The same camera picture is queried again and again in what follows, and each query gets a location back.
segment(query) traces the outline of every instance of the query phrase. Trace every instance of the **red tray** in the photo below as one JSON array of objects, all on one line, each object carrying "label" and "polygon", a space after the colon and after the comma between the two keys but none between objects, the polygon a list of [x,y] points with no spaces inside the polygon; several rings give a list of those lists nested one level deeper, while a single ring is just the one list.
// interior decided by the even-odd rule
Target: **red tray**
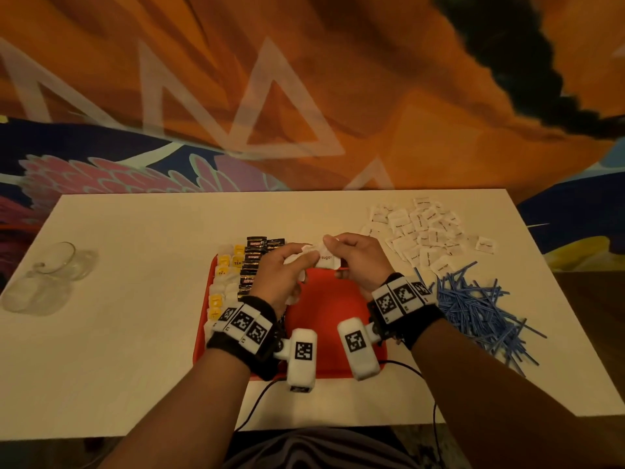
[{"label": "red tray", "polygon": [[[200,314],[193,363],[204,354],[204,324],[207,320],[209,286],[213,283],[217,257],[211,263],[208,275],[204,304]],[[361,318],[369,322],[367,303],[361,296],[358,286],[347,279],[336,279],[334,270],[310,268],[308,278],[302,284],[302,294],[296,305],[286,311],[285,327],[287,336],[297,328],[312,329],[317,332],[317,378],[351,378],[345,351],[336,326],[349,318]],[[378,360],[387,357],[386,343],[374,346]]]}]

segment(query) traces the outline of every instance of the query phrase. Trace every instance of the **hand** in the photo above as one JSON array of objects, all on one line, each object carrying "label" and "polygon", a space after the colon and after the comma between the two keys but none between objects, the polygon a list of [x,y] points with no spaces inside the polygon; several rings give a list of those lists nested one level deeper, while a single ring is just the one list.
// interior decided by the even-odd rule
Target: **hand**
[{"label": "hand", "polygon": [[348,263],[348,270],[337,270],[336,277],[351,279],[361,288],[363,296],[371,298],[371,291],[377,290],[395,270],[373,237],[344,233],[332,237],[325,235],[323,243],[333,255]]},{"label": "hand", "polygon": [[305,243],[288,243],[276,248],[261,258],[254,284],[249,291],[251,296],[267,301],[280,319],[285,313],[286,299],[301,293],[298,276],[302,270],[315,266],[319,260],[319,252],[303,254],[297,260],[285,265],[285,259],[301,253]]}]

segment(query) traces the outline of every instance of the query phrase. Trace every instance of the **mural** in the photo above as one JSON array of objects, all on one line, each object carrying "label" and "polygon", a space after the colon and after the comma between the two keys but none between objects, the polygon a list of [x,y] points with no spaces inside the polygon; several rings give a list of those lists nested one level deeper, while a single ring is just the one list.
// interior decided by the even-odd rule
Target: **mural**
[{"label": "mural", "polygon": [[3,1],[12,233],[77,192],[503,187],[554,268],[622,267],[625,0]]}]

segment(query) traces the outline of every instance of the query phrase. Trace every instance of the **forearm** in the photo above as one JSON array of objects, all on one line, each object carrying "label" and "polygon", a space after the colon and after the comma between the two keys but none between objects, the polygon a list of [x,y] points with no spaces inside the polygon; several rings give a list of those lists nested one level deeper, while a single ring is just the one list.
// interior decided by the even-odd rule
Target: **forearm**
[{"label": "forearm", "polygon": [[207,349],[101,467],[221,466],[249,376],[245,363],[220,349]]},{"label": "forearm", "polygon": [[582,420],[447,321],[428,327],[412,355],[476,469],[616,463]]}]

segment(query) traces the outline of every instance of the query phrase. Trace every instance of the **white table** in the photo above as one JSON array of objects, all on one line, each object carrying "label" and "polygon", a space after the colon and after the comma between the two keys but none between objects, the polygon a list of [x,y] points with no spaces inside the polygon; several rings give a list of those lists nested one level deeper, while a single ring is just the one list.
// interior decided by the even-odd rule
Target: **white table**
[{"label": "white table", "polygon": [[[469,233],[499,243],[494,256],[467,257],[479,260],[469,277],[497,277],[512,293],[501,306],[549,336],[523,333],[541,363],[523,366],[527,378],[576,415],[625,413],[504,190],[106,194],[64,196],[14,275],[59,241],[100,255],[56,314],[0,311],[0,440],[128,433],[191,368],[218,244],[247,235],[316,243],[324,233],[358,232],[372,203],[408,206],[424,195],[455,210]],[[395,254],[391,260],[410,271]],[[389,358],[414,364],[403,347],[388,347]],[[239,423],[265,385],[250,382]],[[388,365],[362,382],[317,381],[310,394],[277,384],[246,429],[431,423],[432,406],[420,378]]]}]

